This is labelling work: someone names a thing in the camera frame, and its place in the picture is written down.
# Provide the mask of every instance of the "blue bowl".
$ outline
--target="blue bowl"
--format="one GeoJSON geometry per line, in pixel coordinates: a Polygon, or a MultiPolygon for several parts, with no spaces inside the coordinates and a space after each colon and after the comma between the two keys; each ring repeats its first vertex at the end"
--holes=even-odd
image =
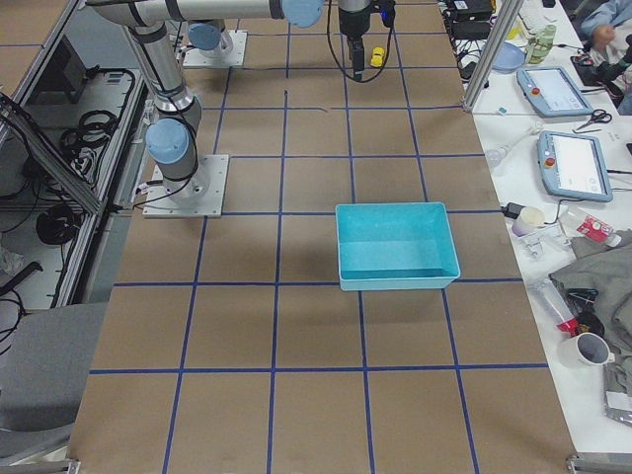
{"type": "Polygon", "coordinates": [[[343,290],[445,288],[461,275],[442,202],[339,204],[343,290]]]}
{"type": "Polygon", "coordinates": [[[496,56],[492,68],[498,72],[511,73],[521,67],[525,59],[526,54],[519,47],[510,42],[505,42],[498,56],[496,56]]]}

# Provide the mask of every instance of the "gray cloth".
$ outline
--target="gray cloth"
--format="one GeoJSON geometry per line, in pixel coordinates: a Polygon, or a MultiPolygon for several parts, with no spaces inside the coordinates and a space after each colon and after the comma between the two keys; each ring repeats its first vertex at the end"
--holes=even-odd
{"type": "MultiPolygon", "coordinates": [[[[622,241],[612,249],[584,237],[573,239],[577,259],[551,274],[551,279],[562,290],[594,288],[599,292],[594,314],[616,354],[615,363],[605,368],[605,389],[632,397],[632,231],[618,233],[622,241]]],[[[612,410],[606,413],[608,417],[632,426],[632,412],[612,410]]]]}

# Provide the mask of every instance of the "plastic bottle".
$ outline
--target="plastic bottle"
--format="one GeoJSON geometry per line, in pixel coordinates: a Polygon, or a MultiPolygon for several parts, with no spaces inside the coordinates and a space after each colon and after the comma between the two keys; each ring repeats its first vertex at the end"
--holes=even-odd
{"type": "Polygon", "coordinates": [[[553,39],[557,28],[555,25],[547,25],[529,40],[526,46],[526,62],[539,64],[553,47],[553,39]]]}
{"type": "Polygon", "coordinates": [[[579,323],[571,313],[566,301],[559,293],[553,281],[545,278],[530,287],[535,299],[542,309],[553,319],[555,326],[560,331],[577,336],[579,323]]]}
{"type": "Polygon", "coordinates": [[[621,236],[614,233],[612,226],[578,207],[569,207],[566,212],[560,215],[560,222],[565,229],[571,229],[584,235],[597,244],[616,247],[621,242],[621,236]]]}

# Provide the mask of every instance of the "person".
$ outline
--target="person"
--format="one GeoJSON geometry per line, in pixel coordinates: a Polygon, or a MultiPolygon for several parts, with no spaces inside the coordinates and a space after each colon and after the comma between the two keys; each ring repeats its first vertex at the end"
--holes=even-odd
{"type": "MultiPolygon", "coordinates": [[[[591,42],[590,55],[594,64],[621,61],[629,47],[626,38],[632,35],[632,1],[608,0],[586,17],[581,30],[591,42]]],[[[618,112],[632,116],[632,67],[612,83],[624,94],[618,112]]]]}

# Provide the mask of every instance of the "black scissors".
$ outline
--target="black scissors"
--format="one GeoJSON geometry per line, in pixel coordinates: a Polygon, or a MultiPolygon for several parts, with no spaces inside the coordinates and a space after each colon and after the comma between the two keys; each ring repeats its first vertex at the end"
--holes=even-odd
{"type": "Polygon", "coordinates": [[[612,121],[612,114],[609,114],[604,109],[595,109],[592,112],[591,118],[589,118],[589,121],[587,121],[583,125],[578,126],[577,128],[574,128],[573,132],[578,133],[577,130],[586,128],[587,126],[592,125],[593,123],[610,123],[611,121],[612,121]]]}

